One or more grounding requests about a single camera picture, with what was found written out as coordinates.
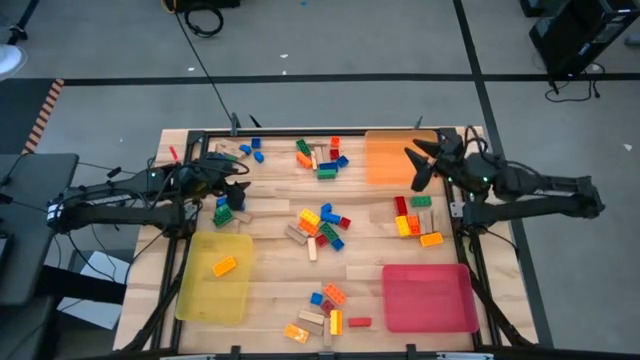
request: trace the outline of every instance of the wooden block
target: wooden block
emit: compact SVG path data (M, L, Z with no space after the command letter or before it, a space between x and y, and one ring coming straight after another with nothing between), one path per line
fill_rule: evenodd
M293 240L297 241L300 245L304 245L304 243L307 242L307 237L305 235L300 234L297 230L292 229L290 226L287 226L287 228L284 230L284 233Z
M316 152L314 150L311 150L311 168L318 170L318 160L316 159Z
M245 224L251 222L251 215L247 213L243 213L242 211L232 211L231 214L233 215L234 219L238 219Z
M420 233L430 234L433 232L433 220L431 219L431 211L418 211L420 219Z
M333 340L331 338L331 324L329 321L325 321L324 322L324 336L323 336L323 345L324 346L331 346L331 340Z
M323 325L324 324L324 315L316 314L307 310L300 310L298 313L298 317L302 320L311 321L314 324Z
M309 261L318 261L318 249L316 249L315 239L309 238L307 246L309 246Z
M307 330L308 332L312 333L313 335L322 336L322 334L324 333L324 326L323 325L314 324L314 323L309 322L307 320L302 320L302 319L296 320L296 326L301 328L301 329Z

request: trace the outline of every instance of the wooden tabletop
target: wooden tabletop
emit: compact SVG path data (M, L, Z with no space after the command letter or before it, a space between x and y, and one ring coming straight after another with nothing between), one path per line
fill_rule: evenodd
M164 130L158 147L156 165L172 162L169 146L179 156L184 154L189 130ZM304 137L310 143L326 143L328 137ZM469 334L399 334L385 327L382 309L381 269L385 264L453 264L456 251L449 221L444 186L432 181L424 193L433 200L434 226L444 236L444 244L423 248L418 240L398 237L394 222L394 196L412 196L408 186L367 185L365 179L364 137L342 137L341 153L349 166L335 180L318 181L315 173L297 164L295 137L263 137L265 162L253 158L243 161L251 170L242 176L251 181L247 189L246 212L253 216L248 223L233 223L221 231L250 235L254 240L254 263L245 318L236 326L184 322L180 353L228 353L232 345L242 352L315 352L323 350L322 337L310 335L306 344L283 336L286 324L294 322L298 310L321 313L309 303L312 292L321 292L333 282L348 297L340 308L344 317L371 317L370 328L346 327L342 336L333 337L333 351L404 351L406 344L416 344L419 351L472 350ZM247 138L231 139L238 144ZM215 144L209 144L213 151ZM318 261L310 262L307 246L300 246L284 231L303 208L320 213L326 202L337 214L352 220L349 230L337 229L345 247L340 252L327 246L318 249ZM198 231L216 231L211 218L215 198L208 197L198 217ZM498 223L491 231L511 239L508 223ZM143 227L136 253L149 243L159 230ZM520 267L513 248L486 234L481 237L484 259L493 298L516 328L530 341L536 341L529 302ZM168 239L158 239L133 265L114 349L126 345L153 311L159 294ZM176 259L181 259L184 242ZM490 343L482 303L476 297L483 341ZM174 304L167 310L162 347L170 344Z

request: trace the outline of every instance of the wire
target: wire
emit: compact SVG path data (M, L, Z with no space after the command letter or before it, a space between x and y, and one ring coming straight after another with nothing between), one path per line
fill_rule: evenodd
M90 167L94 167L97 169L103 169L103 170L109 170L112 171L114 170L114 168L109 168L106 166L102 166L102 165L96 165L96 164L91 164L91 163L87 163L87 162L83 162L83 161L78 161L78 165L84 165L84 166L90 166ZM137 173L133 172L133 171L125 171L125 170L120 170L121 173L123 174L129 174L129 175L136 175Z
M187 31L184 29L184 25L182 25L182 21L180 21L180 17L178 16L177 13L174 15L176 17L176 20L178 20L178 24L180 24L180 29L182 29L182 33L184 34L184 37L187 39L187 42L189 42L189 47L191 47L191 51L193 51L193 55L195 55L196 59L198 60L198 63L200 64L200 67L202 68L202 71L204 71L204 74L207 76L207 79L209 79L211 86L213 86L213 90L215 90L216 95L218 96L218 100L220 100L220 105L222 105L222 109L224 109L225 114L227 114L229 121L233 125L233 118L231 118L231 115L229 114L229 110L227 110L227 106L224 104L224 101L222 100L222 95L220 95L220 91L218 91L218 87L213 82L213 79L211 79L211 76L209 76L209 72L207 71L207 68L204 67L204 64L202 63L202 60L200 59L200 56L198 55L196 48L193 46L193 43L189 38L189 34L187 34Z
M71 238L71 234L65 234L67 235L67 237L69 238L69 241L71 242L71 245L73 245L73 248L76 249L76 251L78 252L78 255L82 258L82 260L84 260L85 264L87 264L87 266L89 266L91 269L93 269L93 271L97 272L98 274L104 275L107 278L109 278L111 281L116 282L116 279L114 279L113 277L111 277L108 274L103 273L102 271L96 269L93 267L93 265L91 265L89 263L89 260L87 260L86 257L84 257L84 255L82 255L82 252L80 252L80 249L78 249L78 247L76 246L76 243L73 241L73 239Z
M98 239L98 235L96 235L96 229L93 227L93 224L91 224L91 232L93 233L93 237L96 239L98 244L100 244L100 247L104 251L104 255L107 257L107 260L109 260L109 262L111 263L111 266L113 266L113 276L112 276L112 278L115 279L116 278L116 269L117 269L116 264L114 264L113 261L111 261L111 256L109 256L109 254L107 254L107 248L102 244L100 239Z
M69 304L65 307L63 307L62 309L60 309L59 311L65 311L68 308L77 305L78 303L82 302L84 300L77 300L76 302ZM20 347L31 338L31 336L33 336L33 334L36 333L36 331L38 331L41 327L43 327L45 324L47 323L47 321L43 321L40 324L38 324L38 326L36 326L35 328L33 328L33 330L29 331L29 333L27 335L25 335L25 337L23 337L22 339L20 339L20 341L18 341L18 343L16 344L16 346L13 348L13 350L11 350L11 352L9 353L9 355L7 355L7 357L4 358L4 360L9 360L11 359L11 356L13 356L13 354L18 351L18 349L20 349Z

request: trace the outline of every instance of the black cable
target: black cable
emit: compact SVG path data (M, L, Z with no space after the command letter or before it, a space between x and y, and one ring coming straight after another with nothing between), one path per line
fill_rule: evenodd
M191 47L191 51L193 51L193 55L195 55L196 59L198 60L198 63L200 64L202 71L204 71L204 74L207 76L207 79L209 79L211 86L213 86L213 90L215 90L216 95L218 96L218 100L220 100L220 105L222 105L222 109L224 109L225 114L227 114L227 118L229 118L229 121L231 122L231 124L233 124L233 119L229 114L229 110L227 110L227 106L224 104L224 101L222 100L222 95L220 95L220 92L218 91L218 87L213 82L213 79L211 79L211 76L209 76L209 72L207 71L207 68L204 67L204 64L202 63L202 60L200 59L200 56L198 55L196 48L193 46L193 43L189 38L189 34L187 34L187 31L184 29L184 26L182 25L182 21L180 21L180 17L178 16L178 13L175 13L174 15L176 17L176 20L178 20L178 24L180 24L180 29L182 29L182 33L184 34L184 37L187 39L187 42L189 42L189 46Z
M116 279L114 279L113 277L111 277L108 274L103 273L102 271L96 269L93 267L93 265L91 265L89 263L89 260L87 260L87 258L84 257L84 255L82 255L82 252L80 252L80 249L78 249L78 247L76 246L76 243L73 241L73 239L71 238L71 234L64 234L67 235L67 237L69 238L69 242L71 242L71 245L73 245L73 248L76 249L76 252L78 253L78 255L82 258L82 260L84 260L85 264L87 264L87 266L89 266L91 269L93 269L93 271L97 272L98 274L104 275L107 278L109 278L111 281L113 282L117 282Z

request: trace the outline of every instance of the orange lego brick in yellow bin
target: orange lego brick in yellow bin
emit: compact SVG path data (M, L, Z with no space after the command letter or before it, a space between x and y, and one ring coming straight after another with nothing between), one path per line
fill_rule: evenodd
M234 267L236 267L236 260L233 258L233 256L227 256L219 263L213 265L212 269L213 273L216 276L220 277L231 271Z
M311 162L311 159L306 157L305 154L303 154L301 151L298 151L298 153L296 154L296 159L298 159L298 162L300 163L300 165L302 165L307 169L311 169L311 165L313 165L313 163Z
M344 304L344 302L347 300L347 297L344 295L344 293L340 291L340 289L338 289L335 285L333 285L333 283L329 283L324 288L324 293L327 294L327 296L338 305Z
M284 336L304 344L307 342L309 332L293 324L288 324L287 327L284 328Z
M442 234L440 234L439 232L422 235L420 237L420 244L422 244L423 247L438 245L438 244L442 244L443 242L444 242L444 239L442 238Z
M309 234L309 236L315 236L316 233L318 232L318 227L314 226L313 224L311 224L305 219L300 219L300 222L298 223L298 227L306 231L307 234Z

